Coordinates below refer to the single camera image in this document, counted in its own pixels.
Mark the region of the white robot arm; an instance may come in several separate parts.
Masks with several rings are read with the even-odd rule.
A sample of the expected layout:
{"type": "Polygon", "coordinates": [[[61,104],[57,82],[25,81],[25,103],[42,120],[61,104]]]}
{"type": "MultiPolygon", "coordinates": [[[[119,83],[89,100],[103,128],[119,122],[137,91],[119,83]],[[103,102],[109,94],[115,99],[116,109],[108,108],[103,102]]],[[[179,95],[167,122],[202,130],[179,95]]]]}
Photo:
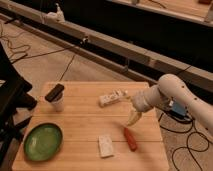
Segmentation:
{"type": "Polygon", "coordinates": [[[213,106],[194,95],[174,74],[161,76],[156,85],[140,90],[131,97],[134,110],[126,126],[134,125],[143,113],[154,107],[161,110],[169,109],[171,102],[177,102],[185,107],[186,111],[213,136],[213,106]]]}

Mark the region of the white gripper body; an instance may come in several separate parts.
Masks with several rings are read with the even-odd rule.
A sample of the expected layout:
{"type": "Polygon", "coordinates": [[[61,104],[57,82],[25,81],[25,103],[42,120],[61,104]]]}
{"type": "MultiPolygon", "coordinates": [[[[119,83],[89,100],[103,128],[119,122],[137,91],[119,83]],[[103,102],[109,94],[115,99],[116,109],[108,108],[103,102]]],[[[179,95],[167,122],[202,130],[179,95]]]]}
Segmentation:
{"type": "Polygon", "coordinates": [[[143,91],[138,91],[131,97],[131,102],[138,112],[148,112],[154,107],[162,108],[164,106],[162,95],[157,85],[144,89],[143,91]]]}

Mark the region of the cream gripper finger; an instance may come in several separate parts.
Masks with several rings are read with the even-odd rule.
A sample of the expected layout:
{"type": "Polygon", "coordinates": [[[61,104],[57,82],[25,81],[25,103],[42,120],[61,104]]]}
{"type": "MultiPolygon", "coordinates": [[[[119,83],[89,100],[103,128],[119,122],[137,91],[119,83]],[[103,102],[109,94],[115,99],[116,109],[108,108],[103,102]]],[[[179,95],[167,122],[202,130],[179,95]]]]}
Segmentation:
{"type": "Polygon", "coordinates": [[[127,121],[127,126],[134,125],[141,117],[142,117],[142,113],[141,112],[132,110],[130,112],[129,119],[127,121]]]}
{"type": "Polygon", "coordinates": [[[123,96],[123,97],[121,98],[122,101],[125,101],[125,100],[131,101],[131,99],[132,99],[132,96],[123,96]]]}

